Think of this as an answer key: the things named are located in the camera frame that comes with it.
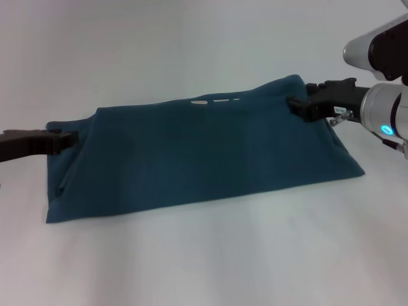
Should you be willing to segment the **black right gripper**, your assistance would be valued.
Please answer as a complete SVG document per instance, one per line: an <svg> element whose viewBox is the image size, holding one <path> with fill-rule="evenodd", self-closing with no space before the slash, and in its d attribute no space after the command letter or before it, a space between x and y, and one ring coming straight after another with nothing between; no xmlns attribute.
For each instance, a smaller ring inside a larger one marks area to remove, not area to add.
<svg viewBox="0 0 408 306"><path fill-rule="evenodd" d="M288 97L289 110L305 122L337 117L346 111L352 111L353 116L349 120L361 122L360 108L369 88L358 87L355 83L355 78L347 78L320 84L306 84L308 102Z"/></svg>

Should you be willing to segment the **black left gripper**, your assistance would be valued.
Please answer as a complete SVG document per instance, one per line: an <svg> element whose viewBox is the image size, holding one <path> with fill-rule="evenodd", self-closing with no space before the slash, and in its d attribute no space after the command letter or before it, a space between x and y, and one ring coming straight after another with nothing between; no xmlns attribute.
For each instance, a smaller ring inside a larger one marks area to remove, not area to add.
<svg viewBox="0 0 408 306"><path fill-rule="evenodd" d="M35 155L60 154L78 143L78 131L5 130L1 133L1 162Z"/></svg>

